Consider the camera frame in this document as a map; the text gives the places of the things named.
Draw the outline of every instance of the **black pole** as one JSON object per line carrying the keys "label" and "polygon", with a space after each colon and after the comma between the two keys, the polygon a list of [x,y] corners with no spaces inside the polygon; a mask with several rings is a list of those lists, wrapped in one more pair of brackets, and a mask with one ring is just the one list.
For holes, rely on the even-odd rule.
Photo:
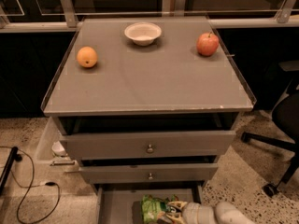
{"label": "black pole", "polygon": [[7,163],[4,167],[4,170],[1,174],[0,177],[0,196],[2,194],[2,190],[4,188],[4,185],[7,182],[7,177],[9,175],[12,163],[15,161],[15,159],[17,158],[17,153],[18,153],[18,148],[17,147],[13,147],[9,153],[8,159],[7,159]]}

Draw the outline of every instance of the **dark cabinet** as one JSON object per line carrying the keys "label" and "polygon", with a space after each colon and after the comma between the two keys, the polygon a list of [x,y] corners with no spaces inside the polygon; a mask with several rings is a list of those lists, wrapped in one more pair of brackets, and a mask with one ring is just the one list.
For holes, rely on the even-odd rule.
{"label": "dark cabinet", "polygon": [[278,64],[299,59],[299,28],[220,29],[219,33],[257,98],[254,108],[272,109],[292,79]]}
{"label": "dark cabinet", "polygon": [[74,33],[0,34],[0,117],[42,116],[42,99]]}

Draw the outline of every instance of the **speckled floor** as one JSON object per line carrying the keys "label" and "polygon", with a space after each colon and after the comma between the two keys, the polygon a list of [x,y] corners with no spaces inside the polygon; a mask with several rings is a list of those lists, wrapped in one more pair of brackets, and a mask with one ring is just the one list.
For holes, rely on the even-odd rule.
{"label": "speckled floor", "polygon": [[[57,208],[40,223],[95,223],[97,197],[78,174],[78,167],[49,166],[48,162],[38,159],[36,155],[47,122],[46,118],[0,119],[0,146],[17,146],[33,157],[34,185],[54,181],[61,187],[62,195]],[[281,139],[288,137],[276,128],[269,114],[264,111],[245,113],[235,129],[236,139],[220,158],[219,170],[204,188],[203,204],[215,205],[219,201],[228,201],[257,224],[298,224],[298,171],[272,199],[262,191],[263,185],[270,181],[276,183],[282,176],[288,167],[291,152],[257,141],[245,145],[240,140],[243,131]],[[0,148],[0,168],[5,165],[8,153],[8,148]],[[14,163],[12,173],[20,185],[28,186],[32,169],[30,160],[22,156],[21,162]],[[19,223],[17,209],[25,192],[26,189],[20,188],[10,175],[0,197],[0,223]],[[56,186],[32,188],[19,210],[20,220],[30,223],[45,216],[56,204],[57,193]]]}

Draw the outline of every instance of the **drawer knob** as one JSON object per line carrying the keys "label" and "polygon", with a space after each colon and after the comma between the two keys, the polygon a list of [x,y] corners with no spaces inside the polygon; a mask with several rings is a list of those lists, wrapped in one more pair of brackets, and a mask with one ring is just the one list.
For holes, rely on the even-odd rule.
{"label": "drawer knob", "polygon": [[152,180],[152,179],[153,179],[152,173],[149,173],[149,180]]}
{"label": "drawer knob", "polygon": [[153,153],[152,145],[148,145],[147,153]]}

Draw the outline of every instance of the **office chair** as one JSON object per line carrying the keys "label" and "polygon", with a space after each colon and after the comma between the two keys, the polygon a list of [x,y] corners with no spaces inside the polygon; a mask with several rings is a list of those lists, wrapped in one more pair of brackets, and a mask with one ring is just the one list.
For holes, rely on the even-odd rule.
{"label": "office chair", "polygon": [[280,128],[281,131],[287,134],[294,143],[247,132],[243,132],[241,136],[241,140],[244,143],[248,143],[250,139],[255,139],[294,153],[290,166],[280,181],[276,185],[269,183],[263,186],[263,191],[269,197],[276,195],[278,193],[278,186],[281,183],[286,184],[299,168],[299,90],[296,89],[298,85],[299,76],[296,76],[286,91],[288,96],[279,102],[272,111],[273,122]]}

